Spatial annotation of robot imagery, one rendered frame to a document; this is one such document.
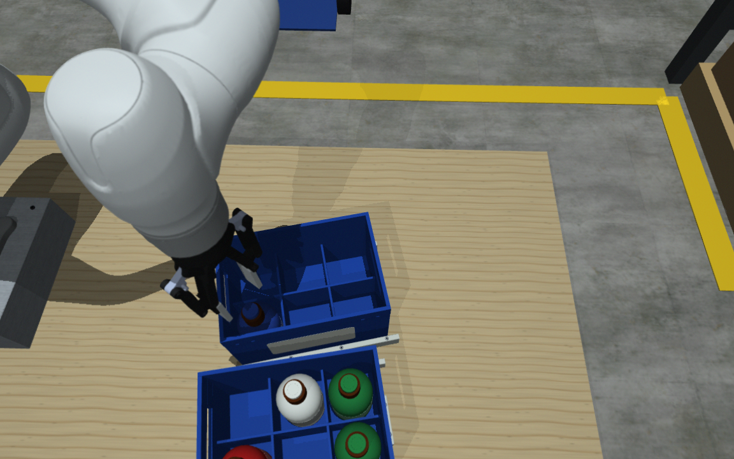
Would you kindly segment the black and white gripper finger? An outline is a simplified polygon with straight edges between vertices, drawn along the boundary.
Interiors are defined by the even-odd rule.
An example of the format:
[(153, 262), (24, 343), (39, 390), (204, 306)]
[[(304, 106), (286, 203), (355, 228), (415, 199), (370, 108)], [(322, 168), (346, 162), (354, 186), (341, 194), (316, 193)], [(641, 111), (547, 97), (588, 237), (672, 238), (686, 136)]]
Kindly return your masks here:
[[(237, 265), (241, 268), (241, 272), (245, 278), (253, 285), (260, 289), (262, 287), (261, 280), (257, 276), (257, 268), (259, 265), (254, 263), (255, 258), (260, 258), (262, 255), (262, 249), (257, 243), (254, 230), (252, 229), (253, 218), (247, 213), (241, 211), (239, 207), (236, 207), (232, 213), (232, 218), (228, 222), (233, 223), (235, 226), (235, 232), (237, 237), (241, 240), (245, 252), (243, 255), (241, 252), (229, 247), (225, 256), (227, 258), (236, 261)], [(234, 250), (235, 249), (235, 250)]]
[(196, 295), (200, 300), (196, 299), (194, 294), (191, 293), (186, 278), (182, 276), (182, 269), (179, 268), (174, 274), (172, 279), (165, 279), (161, 282), (161, 289), (165, 290), (174, 299), (181, 300), (186, 304), (188, 308), (193, 310), (198, 316), (206, 317), (208, 310), (212, 310), (216, 314), (220, 314), (228, 322), (232, 321), (233, 317), (230, 313), (222, 306), (217, 296), (217, 290), (215, 285), (215, 263), (207, 265), (204, 268), (203, 275), (194, 277), (196, 282), (196, 289), (198, 294)]

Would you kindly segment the blue crate with dividers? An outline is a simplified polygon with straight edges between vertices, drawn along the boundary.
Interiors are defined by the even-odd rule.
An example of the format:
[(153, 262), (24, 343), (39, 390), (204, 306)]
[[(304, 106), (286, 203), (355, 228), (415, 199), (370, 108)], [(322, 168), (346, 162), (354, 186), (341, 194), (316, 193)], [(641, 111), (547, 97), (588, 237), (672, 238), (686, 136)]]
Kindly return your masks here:
[[(369, 212), (254, 233), (262, 287), (226, 258), (217, 290), (233, 317), (219, 314), (222, 337), (241, 364), (388, 336), (391, 306)], [(238, 336), (250, 302), (273, 306), (284, 326)]]
[[(330, 405), (330, 380), (345, 368), (356, 368), (371, 381), (373, 403), (362, 418), (343, 420)], [(322, 390), (324, 413), (313, 425), (293, 425), (277, 407), (278, 387), (296, 373), (314, 378)], [(380, 459), (395, 459), (376, 345), (224, 368), (202, 414), (199, 459), (207, 454), (207, 409), (208, 459), (222, 459), (241, 445), (273, 453), (273, 459), (337, 459), (337, 435), (353, 422), (367, 423), (378, 432)]]

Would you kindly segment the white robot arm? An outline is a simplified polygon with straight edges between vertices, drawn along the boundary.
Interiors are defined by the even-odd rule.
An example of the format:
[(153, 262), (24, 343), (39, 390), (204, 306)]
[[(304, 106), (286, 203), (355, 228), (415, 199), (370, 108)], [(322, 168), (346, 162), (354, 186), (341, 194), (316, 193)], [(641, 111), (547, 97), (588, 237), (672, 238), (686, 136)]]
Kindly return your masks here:
[[(122, 50), (88, 50), (50, 78), (44, 109), (59, 150), (108, 211), (169, 258), (206, 252), (227, 229), (216, 179), (273, 58), (278, 0), (80, 1), (110, 21)], [(0, 64), (0, 166), (29, 116), (26, 87)]]

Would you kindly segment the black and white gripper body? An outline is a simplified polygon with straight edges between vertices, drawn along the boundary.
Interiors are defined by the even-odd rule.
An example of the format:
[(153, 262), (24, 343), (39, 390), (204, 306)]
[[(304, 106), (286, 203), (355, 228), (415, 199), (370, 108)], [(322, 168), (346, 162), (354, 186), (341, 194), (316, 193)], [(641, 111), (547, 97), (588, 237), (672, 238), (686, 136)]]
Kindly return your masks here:
[(176, 272), (179, 268), (181, 268), (182, 276), (184, 278), (192, 278), (205, 274), (203, 267), (207, 265), (215, 263), (217, 267), (217, 265), (223, 259), (227, 258), (227, 256), (225, 256), (224, 254), (227, 252), (228, 246), (232, 246), (232, 244), (230, 245), (230, 243), (232, 243), (233, 241), (234, 233), (235, 226), (233, 223), (230, 223), (228, 224), (226, 232), (218, 241), (218, 243), (216, 243), (215, 246), (213, 246), (206, 252), (202, 252), (199, 255), (192, 256), (191, 258), (171, 258), (174, 259)]

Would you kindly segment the red bottle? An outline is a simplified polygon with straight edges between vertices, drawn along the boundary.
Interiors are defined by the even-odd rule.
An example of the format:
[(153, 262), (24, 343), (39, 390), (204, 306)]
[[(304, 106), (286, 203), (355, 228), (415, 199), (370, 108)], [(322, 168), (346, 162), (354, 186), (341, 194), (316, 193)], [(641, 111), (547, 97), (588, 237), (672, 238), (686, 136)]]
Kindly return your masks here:
[(228, 451), (222, 459), (273, 459), (273, 457), (257, 447), (241, 445)]

